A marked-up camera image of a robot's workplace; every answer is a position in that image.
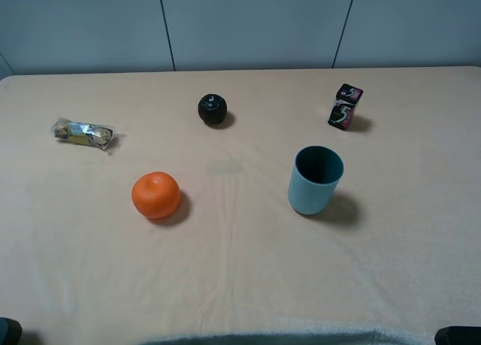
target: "orange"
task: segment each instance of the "orange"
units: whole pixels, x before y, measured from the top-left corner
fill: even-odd
[[[169,216],[180,202],[179,185],[165,172],[146,174],[132,188],[132,201],[145,217],[158,219]]]

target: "wrapped snack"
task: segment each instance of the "wrapped snack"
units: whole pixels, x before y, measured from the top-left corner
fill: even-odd
[[[102,150],[108,147],[116,135],[115,129],[90,123],[72,122],[65,118],[59,118],[55,122],[52,132],[60,140]]]

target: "beige tablecloth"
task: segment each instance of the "beige tablecloth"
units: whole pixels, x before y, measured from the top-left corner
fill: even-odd
[[[348,132],[326,122],[343,83],[365,91]],[[221,129],[197,115],[209,92],[228,102]],[[9,77],[0,316],[54,345],[480,325],[480,102],[472,67]],[[60,144],[58,117],[126,136],[110,153]],[[311,144],[346,170],[303,217],[286,192]],[[151,171],[183,190],[161,224],[131,200]]]

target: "black round object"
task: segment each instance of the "black round object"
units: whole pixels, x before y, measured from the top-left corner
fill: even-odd
[[[220,95],[205,95],[198,103],[198,115],[208,125],[221,123],[227,114],[227,103]]]

